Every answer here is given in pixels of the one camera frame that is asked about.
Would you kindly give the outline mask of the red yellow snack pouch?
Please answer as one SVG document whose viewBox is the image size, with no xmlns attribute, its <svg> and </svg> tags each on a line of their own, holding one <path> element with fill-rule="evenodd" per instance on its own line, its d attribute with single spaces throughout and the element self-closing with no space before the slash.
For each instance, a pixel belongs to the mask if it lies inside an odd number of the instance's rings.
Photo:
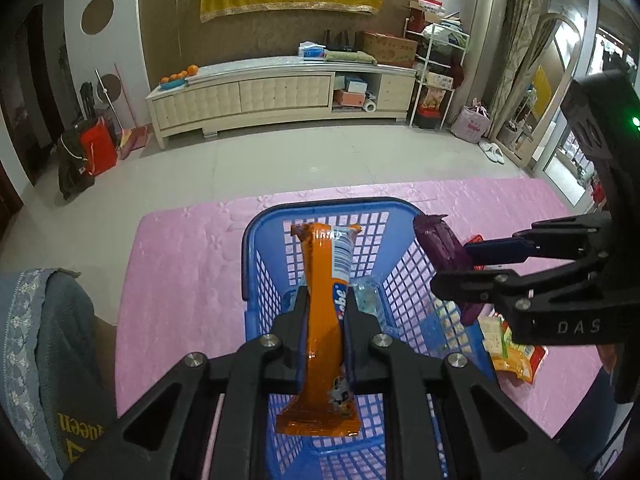
<svg viewBox="0 0 640 480">
<path fill-rule="evenodd" d="M 499 321 L 501 350 L 491 356 L 494 369 L 497 372 L 511 373 L 520 382 L 531 385 L 548 354 L 548 349 L 538 344 L 517 344 L 512 339 L 512 330 L 506 320 L 499 316 Z"/>
</svg>

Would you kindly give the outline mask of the broom and dustpan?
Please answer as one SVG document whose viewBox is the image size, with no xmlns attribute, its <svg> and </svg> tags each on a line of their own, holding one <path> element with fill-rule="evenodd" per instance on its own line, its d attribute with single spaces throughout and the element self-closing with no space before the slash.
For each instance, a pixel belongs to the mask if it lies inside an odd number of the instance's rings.
<svg viewBox="0 0 640 480">
<path fill-rule="evenodd" d="M 111 73 L 101 73 L 97 68 L 93 71 L 98 83 L 96 96 L 107 106 L 115 121 L 117 155 L 120 160 L 125 160 L 148 145 L 151 125 L 138 122 L 117 64 L 114 64 Z"/>
</svg>

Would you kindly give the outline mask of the green-edged cracker pack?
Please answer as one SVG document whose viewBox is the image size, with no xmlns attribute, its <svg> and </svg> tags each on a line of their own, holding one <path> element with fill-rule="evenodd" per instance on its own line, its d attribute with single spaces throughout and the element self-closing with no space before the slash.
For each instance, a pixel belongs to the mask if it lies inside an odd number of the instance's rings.
<svg viewBox="0 0 640 480">
<path fill-rule="evenodd" d="M 497 315 L 481 315 L 477 322 L 483 334 L 484 349 L 493 359 L 505 359 L 508 352 L 500 318 Z"/>
</svg>

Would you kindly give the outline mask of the purple snack packet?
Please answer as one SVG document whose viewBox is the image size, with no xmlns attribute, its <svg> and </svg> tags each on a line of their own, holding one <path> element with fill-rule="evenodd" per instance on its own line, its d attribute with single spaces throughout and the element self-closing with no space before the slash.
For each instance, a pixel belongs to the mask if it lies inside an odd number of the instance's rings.
<svg viewBox="0 0 640 480">
<path fill-rule="evenodd" d="M 417 214 L 413 229 L 436 272 L 473 270 L 471 258 L 446 223 L 444 214 Z"/>
</svg>

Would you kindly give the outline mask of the orange snack bar wrapper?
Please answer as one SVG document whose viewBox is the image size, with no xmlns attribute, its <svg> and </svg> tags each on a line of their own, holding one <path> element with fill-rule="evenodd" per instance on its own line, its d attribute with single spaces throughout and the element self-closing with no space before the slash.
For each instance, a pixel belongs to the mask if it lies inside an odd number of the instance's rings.
<svg viewBox="0 0 640 480">
<path fill-rule="evenodd" d="M 361 427 L 344 369 L 343 319 L 352 254 L 361 228 L 312 222 L 292 226 L 302 245 L 309 300 L 302 390 L 277 416 L 280 434 L 352 437 Z"/>
</svg>

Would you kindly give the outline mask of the white slippers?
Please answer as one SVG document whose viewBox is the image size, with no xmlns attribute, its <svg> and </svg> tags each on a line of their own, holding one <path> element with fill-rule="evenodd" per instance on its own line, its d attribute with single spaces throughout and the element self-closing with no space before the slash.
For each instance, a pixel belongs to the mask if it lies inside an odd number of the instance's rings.
<svg viewBox="0 0 640 480">
<path fill-rule="evenodd" d="M 491 162 L 500 165 L 504 164 L 502 151 L 497 144 L 486 140 L 480 140 L 480 142 L 478 142 L 478 147 Z"/>
</svg>

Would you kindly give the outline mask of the pink quilted table cover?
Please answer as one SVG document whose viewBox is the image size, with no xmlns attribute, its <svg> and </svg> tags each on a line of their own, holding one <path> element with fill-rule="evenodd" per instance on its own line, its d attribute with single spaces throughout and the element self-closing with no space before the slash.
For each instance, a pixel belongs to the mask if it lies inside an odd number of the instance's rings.
<svg viewBox="0 0 640 480">
<path fill-rule="evenodd" d="M 244 341 L 241 240 L 258 212 L 284 203 L 393 196 L 446 214 L 457 236 L 506 237 L 568 211 L 543 180 L 487 179 L 364 184 L 278 193 L 147 214 L 122 286 L 115 392 L 124 414 L 190 351 L 230 353 Z"/>
</svg>

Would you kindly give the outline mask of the teal striped clear snack bag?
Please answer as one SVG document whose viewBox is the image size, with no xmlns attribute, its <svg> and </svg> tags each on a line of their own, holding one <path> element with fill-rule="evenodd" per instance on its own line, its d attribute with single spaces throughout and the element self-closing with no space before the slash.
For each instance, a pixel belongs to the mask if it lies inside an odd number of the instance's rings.
<svg viewBox="0 0 640 480">
<path fill-rule="evenodd" d="M 357 301 L 358 310 L 382 318 L 384 308 L 378 285 L 370 276 L 360 276 L 352 281 L 352 289 Z"/>
</svg>

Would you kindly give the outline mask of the black bag on floor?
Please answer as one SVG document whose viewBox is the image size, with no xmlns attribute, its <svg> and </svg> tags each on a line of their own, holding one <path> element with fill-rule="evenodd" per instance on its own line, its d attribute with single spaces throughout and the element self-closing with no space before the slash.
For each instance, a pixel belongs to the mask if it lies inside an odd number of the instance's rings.
<svg viewBox="0 0 640 480">
<path fill-rule="evenodd" d="M 56 141 L 58 158 L 58 188 L 63 200 L 71 198 L 91 188 L 96 178 L 88 171 L 88 158 L 80 143 L 80 133 L 76 129 L 66 130 Z"/>
</svg>

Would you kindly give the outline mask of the small red snack packet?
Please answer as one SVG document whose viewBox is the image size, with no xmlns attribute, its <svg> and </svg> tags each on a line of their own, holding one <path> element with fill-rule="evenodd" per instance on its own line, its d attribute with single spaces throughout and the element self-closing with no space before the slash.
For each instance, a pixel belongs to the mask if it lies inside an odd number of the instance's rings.
<svg viewBox="0 0 640 480">
<path fill-rule="evenodd" d="M 468 244 L 481 243 L 481 242 L 484 242 L 484 237 L 482 237 L 480 234 L 475 234 L 472 237 L 470 237 L 466 242 Z"/>
</svg>

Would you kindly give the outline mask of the red shopping bag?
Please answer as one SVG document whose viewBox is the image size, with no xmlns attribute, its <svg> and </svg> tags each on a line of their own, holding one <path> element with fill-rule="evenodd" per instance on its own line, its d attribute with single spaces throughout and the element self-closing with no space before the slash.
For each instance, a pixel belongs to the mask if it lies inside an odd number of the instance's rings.
<svg viewBox="0 0 640 480">
<path fill-rule="evenodd" d="M 86 167 L 93 177 L 104 174 L 116 166 L 117 152 L 110 130 L 103 117 L 80 135 L 80 143 L 86 154 Z"/>
</svg>

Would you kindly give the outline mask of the green folded cloth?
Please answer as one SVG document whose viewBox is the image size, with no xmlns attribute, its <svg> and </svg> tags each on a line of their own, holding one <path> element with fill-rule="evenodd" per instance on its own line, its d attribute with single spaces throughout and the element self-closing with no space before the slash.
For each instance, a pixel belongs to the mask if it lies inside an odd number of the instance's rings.
<svg viewBox="0 0 640 480">
<path fill-rule="evenodd" d="M 329 63 L 352 63 L 373 65 L 378 64 L 376 58 L 362 51 L 333 51 L 324 52 L 324 60 Z"/>
</svg>

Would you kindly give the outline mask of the patterned curtain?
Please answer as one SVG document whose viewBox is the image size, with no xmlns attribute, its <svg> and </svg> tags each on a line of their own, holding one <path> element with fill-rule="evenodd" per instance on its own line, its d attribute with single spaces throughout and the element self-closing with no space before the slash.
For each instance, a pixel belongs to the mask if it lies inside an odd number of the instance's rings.
<svg viewBox="0 0 640 480">
<path fill-rule="evenodd" d="M 506 36 L 499 62 L 499 79 L 490 104 L 492 124 L 489 137 L 495 140 L 513 112 L 516 94 L 521 90 L 521 73 L 526 54 L 534 39 L 538 22 L 547 11 L 549 0 L 508 0 Z"/>
</svg>

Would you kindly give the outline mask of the plate of oranges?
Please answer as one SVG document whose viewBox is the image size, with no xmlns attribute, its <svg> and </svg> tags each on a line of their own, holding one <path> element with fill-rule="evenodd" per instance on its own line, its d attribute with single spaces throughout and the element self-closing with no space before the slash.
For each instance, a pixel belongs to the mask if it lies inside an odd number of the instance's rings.
<svg viewBox="0 0 640 480">
<path fill-rule="evenodd" d="M 162 90 L 170 90 L 183 86 L 186 83 L 186 78 L 196 76 L 199 71 L 200 68 L 197 65 L 189 65 L 180 73 L 172 74 L 168 77 L 163 77 L 160 80 L 160 88 Z"/>
</svg>

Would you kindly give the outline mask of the blue plastic basket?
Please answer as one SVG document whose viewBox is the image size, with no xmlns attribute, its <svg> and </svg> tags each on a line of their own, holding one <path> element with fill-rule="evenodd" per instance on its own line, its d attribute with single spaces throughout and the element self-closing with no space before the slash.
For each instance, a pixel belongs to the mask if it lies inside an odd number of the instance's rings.
<svg viewBox="0 0 640 480">
<path fill-rule="evenodd" d="M 416 353 L 443 359 L 458 352 L 488 377 L 495 375 L 480 326 L 464 326 L 459 307 L 431 290 L 434 264 L 413 231 L 419 209 L 397 198 L 320 200 L 269 208 L 250 220 L 242 241 L 245 337 L 271 330 L 277 316 L 292 311 L 307 283 L 303 247 L 292 226 L 318 222 L 360 226 L 350 257 L 348 287 L 359 310 L 355 318 L 370 333 L 381 332 Z M 270 396 L 266 435 L 269 479 L 383 479 L 386 476 L 382 394 L 358 396 L 361 428 L 353 437 L 280 434 L 276 418 L 290 399 Z"/>
</svg>

